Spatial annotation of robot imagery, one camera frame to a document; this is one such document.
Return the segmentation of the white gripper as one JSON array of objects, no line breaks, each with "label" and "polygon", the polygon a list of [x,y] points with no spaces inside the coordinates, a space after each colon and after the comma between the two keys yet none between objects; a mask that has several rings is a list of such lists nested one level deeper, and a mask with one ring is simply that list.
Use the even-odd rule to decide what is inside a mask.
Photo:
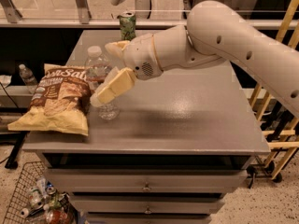
[{"label": "white gripper", "polygon": [[148,80],[163,73],[155,55],[153,34],[136,37],[130,42],[122,40],[107,43],[105,49],[110,55],[123,58],[127,67],[122,69],[114,67],[108,73],[105,81],[90,98],[94,107],[106,105],[129,91],[135,85],[136,78]]}]

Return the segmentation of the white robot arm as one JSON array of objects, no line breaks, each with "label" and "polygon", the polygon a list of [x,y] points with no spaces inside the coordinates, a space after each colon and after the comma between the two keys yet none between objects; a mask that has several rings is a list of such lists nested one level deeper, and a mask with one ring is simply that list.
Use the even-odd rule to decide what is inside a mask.
[{"label": "white robot arm", "polygon": [[197,4],[186,25],[108,43],[106,50],[121,59],[124,67],[113,69],[96,89],[91,97],[95,107],[129,91],[138,79],[230,61],[299,117],[299,52],[262,34],[220,2]]}]

